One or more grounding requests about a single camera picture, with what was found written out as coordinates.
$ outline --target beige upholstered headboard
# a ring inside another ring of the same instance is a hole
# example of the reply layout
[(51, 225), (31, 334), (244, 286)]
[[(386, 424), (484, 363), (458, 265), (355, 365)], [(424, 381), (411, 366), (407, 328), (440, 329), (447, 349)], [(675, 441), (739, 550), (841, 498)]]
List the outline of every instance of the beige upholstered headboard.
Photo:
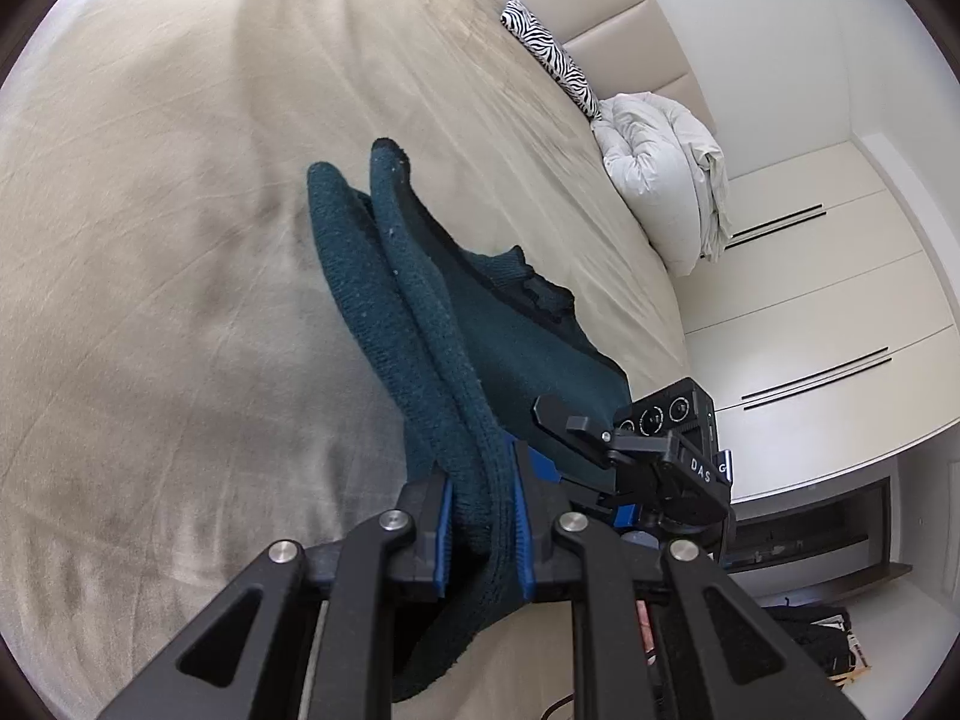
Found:
[(700, 84), (656, 0), (521, 1), (563, 43), (599, 98), (656, 92), (714, 129)]

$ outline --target folded duvet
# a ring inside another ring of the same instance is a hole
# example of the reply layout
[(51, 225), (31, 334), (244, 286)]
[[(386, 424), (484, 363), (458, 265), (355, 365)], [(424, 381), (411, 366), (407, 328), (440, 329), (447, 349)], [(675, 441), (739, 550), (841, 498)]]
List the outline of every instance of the folded duvet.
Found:
[(707, 127), (650, 92), (603, 100), (592, 127), (613, 185), (669, 274), (717, 259), (731, 237), (727, 170)]

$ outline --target teal garment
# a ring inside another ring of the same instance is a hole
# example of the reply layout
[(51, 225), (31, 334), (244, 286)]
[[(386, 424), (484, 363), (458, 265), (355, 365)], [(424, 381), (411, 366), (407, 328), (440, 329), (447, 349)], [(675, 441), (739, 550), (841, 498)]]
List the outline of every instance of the teal garment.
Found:
[(310, 167), (314, 239), (337, 306), (405, 419), (407, 476), (434, 464), (453, 483), (453, 555), (440, 605), (397, 625), (394, 699), (439, 678), (481, 631), (520, 604), (514, 461), (502, 429), (564, 473), (611, 486), (537, 430), (530, 406), (553, 392), (608, 421), (630, 402), (626, 376), (576, 323), (573, 296), (536, 275), (519, 247), (461, 250), (410, 186), (396, 143), (373, 144), (371, 192), (327, 163)]

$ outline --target bed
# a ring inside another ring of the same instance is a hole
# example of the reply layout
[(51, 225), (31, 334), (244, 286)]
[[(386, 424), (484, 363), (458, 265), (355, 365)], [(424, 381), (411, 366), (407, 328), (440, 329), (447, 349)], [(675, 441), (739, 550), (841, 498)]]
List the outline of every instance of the bed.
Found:
[[(57, 717), (94, 717), (264, 544), (395, 500), (400, 415), (323, 280), (312, 162), (363, 187), (394, 138), (458, 244), (573, 291), (635, 397), (685, 375), (664, 266), (502, 1), (61, 0), (14, 67), (0, 632)], [(712, 123), (654, 0), (525, 1), (602, 97)], [(395, 715), (537, 716), (570, 667), (568, 610), (525, 608)]]

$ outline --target drawer handle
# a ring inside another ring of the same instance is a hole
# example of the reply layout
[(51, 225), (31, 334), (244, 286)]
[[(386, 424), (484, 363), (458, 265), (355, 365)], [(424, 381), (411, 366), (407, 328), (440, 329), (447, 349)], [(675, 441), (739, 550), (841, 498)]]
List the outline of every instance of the drawer handle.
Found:
[(804, 392), (813, 392), (815, 389), (819, 389), (821, 386), (827, 386), (828, 384), (833, 384), (834, 382), (843, 381), (844, 379), (851, 378), (851, 376), (856, 376), (858, 373), (863, 373), (865, 370), (871, 370), (875, 367), (880, 367), (881, 365), (886, 365), (887, 362), (891, 362), (893, 357), (884, 357), (882, 360), (877, 360), (876, 362), (871, 362), (870, 365), (864, 365), (864, 367), (858, 367), (857, 370), (851, 370), (847, 373), (844, 373), (840, 376), (836, 376), (832, 379), (827, 379), (827, 381), (817, 382), (816, 384), (810, 386), (804, 386), (800, 389), (794, 389), (792, 392), (781, 395), (779, 397), (772, 397), (769, 400), (761, 401), (760, 403), (752, 403), (748, 406), (744, 406), (743, 410), (746, 412), (750, 409), (759, 409), (761, 406), (769, 406), (771, 403), (776, 403), (779, 400), (786, 400), (789, 397), (794, 395), (802, 395)]
[(889, 351), (890, 347), (885, 346), (882, 349), (877, 349), (875, 352), (870, 352), (870, 354), (862, 355), (861, 357), (855, 357), (853, 360), (847, 360), (842, 362), (840, 365), (834, 365), (833, 367), (824, 368), (823, 370), (818, 370), (816, 373), (810, 373), (808, 376), (800, 376), (799, 379), (794, 379), (793, 381), (784, 382), (784, 384), (777, 384), (776, 386), (768, 386), (767, 389), (758, 389), (756, 392), (750, 392), (750, 394), (741, 395), (740, 400), (752, 400), (754, 398), (760, 397), (761, 395), (770, 394), (770, 392), (776, 392), (778, 389), (788, 389), (791, 386), (798, 384), (803, 384), (803, 382), (808, 382), (811, 379), (819, 379), (823, 376), (829, 376), (832, 373), (836, 373), (838, 370), (843, 370), (844, 368), (852, 367), (853, 365), (858, 365), (861, 362), (865, 362), (870, 359), (870, 357), (878, 357), (881, 354)]
[(799, 211), (794, 211), (792, 214), (787, 214), (783, 217), (775, 218), (774, 220), (765, 221), (764, 223), (758, 224), (755, 227), (748, 227), (746, 230), (733, 233), (733, 238), (731, 239), (731, 242), (728, 243), (726, 248), (733, 248), (738, 247), (738, 245), (748, 244), (750, 241), (755, 241), (758, 238), (765, 238), (766, 236), (772, 235), (775, 232), (796, 227), (798, 224), (803, 224), (805, 221), (825, 217), (826, 215), (827, 209), (824, 209), (824, 205), (822, 203), (811, 205), (809, 208), (803, 208)]

